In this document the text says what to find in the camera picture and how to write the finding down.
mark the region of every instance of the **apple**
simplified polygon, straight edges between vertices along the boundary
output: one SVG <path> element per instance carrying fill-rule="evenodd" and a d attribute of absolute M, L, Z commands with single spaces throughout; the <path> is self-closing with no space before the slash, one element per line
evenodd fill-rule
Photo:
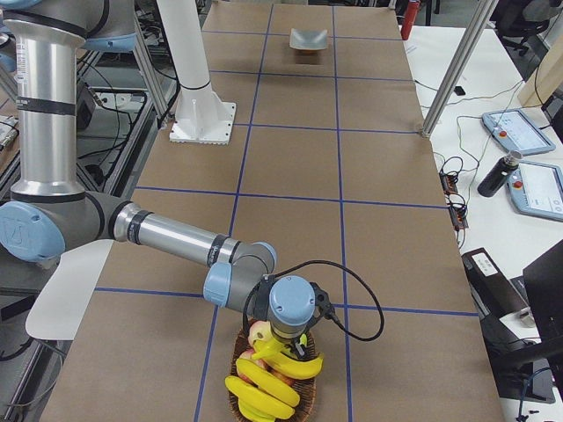
<path fill-rule="evenodd" d="M 275 369 L 272 369 L 272 372 L 270 373 L 273 376 L 275 376 L 277 379 L 282 380 L 283 382 L 285 382 L 286 384 L 288 384 L 290 387 L 293 386 L 293 384 L 295 383 L 296 380 L 294 380 L 293 378 L 289 378 L 288 376 L 282 374 L 281 372 L 276 371 Z"/>
<path fill-rule="evenodd" d="M 272 338 L 272 326 L 268 321 L 256 321 L 250 327 L 250 332 L 248 335 L 248 345 L 250 347 L 254 346 L 256 340 L 268 341 Z"/>
<path fill-rule="evenodd" d="M 267 364 L 266 364 L 266 362 L 263 361 L 262 359 L 258 359 L 258 360 L 252 359 L 252 355 L 253 355 L 253 354 L 255 354 L 254 349 L 248 349 L 246 352 L 242 352 L 242 353 L 240 354 L 240 356 L 238 356 L 238 358 L 239 358 L 239 359 L 251 360 L 251 361 L 254 362 L 256 365 L 258 365 L 259 367 L 261 367 L 262 369 L 265 369 L 265 370 L 267 371 Z M 248 383 L 250 383 L 250 384 L 252 384 L 252 385 L 254 384 L 254 383 L 250 380 L 250 378 L 248 378 L 246 375 L 244 375 L 244 374 L 238 372 L 238 369 L 237 369 L 237 375 L 238 375 L 238 378 L 240 378 L 241 380 L 246 381 L 246 382 L 248 382 Z"/>

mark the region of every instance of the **thermos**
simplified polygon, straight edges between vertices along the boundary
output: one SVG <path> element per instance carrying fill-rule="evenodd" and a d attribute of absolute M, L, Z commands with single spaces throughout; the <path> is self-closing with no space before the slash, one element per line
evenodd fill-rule
<path fill-rule="evenodd" d="M 416 15 L 419 13 L 419 8 L 420 0 L 409 0 L 408 6 L 406 7 L 405 19 L 403 20 L 403 27 L 401 28 L 401 38 L 403 40 L 408 40 L 411 29 L 413 29 Z"/>
<path fill-rule="evenodd" d="M 508 177 L 518 168 L 520 160 L 522 160 L 522 154 L 518 151 L 510 151 L 489 171 L 477 187 L 477 191 L 487 198 L 493 196 L 502 185 L 507 183 Z"/>

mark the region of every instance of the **blue joint cap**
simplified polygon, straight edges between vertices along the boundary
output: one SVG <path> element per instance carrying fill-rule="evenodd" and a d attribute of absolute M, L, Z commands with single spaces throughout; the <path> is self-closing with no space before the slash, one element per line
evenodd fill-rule
<path fill-rule="evenodd" d="M 103 53 L 130 53 L 135 49 L 136 39 L 135 33 L 118 37 L 90 38 L 82 48 Z"/>
<path fill-rule="evenodd" d="M 17 202 L 0 207 L 0 243 L 16 258 L 41 262 L 65 251 L 61 231 L 38 208 Z"/>
<path fill-rule="evenodd" d="M 272 254 L 272 258 L 274 258 L 274 267 L 278 263 L 278 255 L 275 253 L 275 249 L 271 244 L 267 244 L 266 242 L 256 242 L 255 244 L 261 244 L 264 246 L 268 251 Z"/>
<path fill-rule="evenodd" d="M 306 279 L 297 275 L 283 277 L 270 290 L 270 309 L 283 324 L 307 324 L 315 312 L 315 292 Z"/>
<path fill-rule="evenodd" d="M 215 262 L 209 268 L 203 284 L 203 298 L 224 308 L 229 300 L 232 267 L 226 262 Z"/>
<path fill-rule="evenodd" d="M 17 9 L 27 9 L 43 0 L 0 0 L 0 7 L 7 11 L 15 11 Z"/>
<path fill-rule="evenodd" d="M 4 70 L 8 73 L 16 71 L 16 61 L 7 55 L 3 55 L 0 53 L 0 65 L 4 68 Z"/>

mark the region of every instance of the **red cylinder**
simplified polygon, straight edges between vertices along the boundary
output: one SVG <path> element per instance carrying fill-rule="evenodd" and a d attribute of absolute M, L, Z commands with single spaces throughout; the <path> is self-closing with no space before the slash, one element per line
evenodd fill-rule
<path fill-rule="evenodd" d="M 419 13 L 419 8 L 420 0 L 409 0 L 408 6 L 406 7 L 405 19 L 403 20 L 403 27 L 401 28 L 401 38 L 403 40 L 408 40 L 411 29 L 413 29 L 416 15 Z"/>

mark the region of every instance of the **brown basket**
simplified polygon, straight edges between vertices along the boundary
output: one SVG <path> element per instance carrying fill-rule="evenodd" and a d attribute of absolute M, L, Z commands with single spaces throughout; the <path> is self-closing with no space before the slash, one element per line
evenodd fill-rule
<path fill-rule="evenodd" d="M 232 354 L 232 359 L 230 361 L 230 374 L 237 374 L 236 361 L 238 356 L 246 350 L 250 349 L 248 345 L 248 339 L 241 329 L 238 332 L 237 340 L 235 341 L 235 350 Z M 315 359 L 317 355 L 315 354 L 315 341 L 310 332 L 307 333 L 307 347 L 305 347 L 305 360 Z M 301 397 L 299 405 L 295 408 L 295 414 L 286 419 L 288 422 L 305 422 L 312 413 L 313 404 L 315 403 L 315 395 L 317 392 L 315 378 L 309 380 L 296 380 L 292 388 Z M 231 392 L 229 392 L 229 406 L 237 422 L 248 422 L 238 409 L 238 398 Z"/>

